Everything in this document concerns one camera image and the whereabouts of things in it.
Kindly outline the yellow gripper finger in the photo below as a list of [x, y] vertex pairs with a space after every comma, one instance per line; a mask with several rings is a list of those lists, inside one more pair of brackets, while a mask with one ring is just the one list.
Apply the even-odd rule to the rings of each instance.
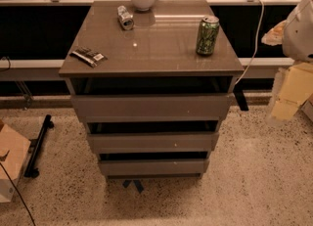
[[261, 42], [265, 45], [276, 46], [283, 43], [285, 21], [277, 23], [261, 38]]
[[313, 94], [313, 65], [300, 63], [280, 68], [275, 75], [270, 117], [290, 120]]

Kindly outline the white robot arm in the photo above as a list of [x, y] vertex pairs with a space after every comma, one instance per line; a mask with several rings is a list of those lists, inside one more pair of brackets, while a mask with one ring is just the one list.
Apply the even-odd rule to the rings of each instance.
[[313, 0], [301, 0], [288, 17], [261, 38], [266, 45], [281, 45], [289, 68], [279, 68], [272, 88], [267, 119], [290, 120], [313, 94]]

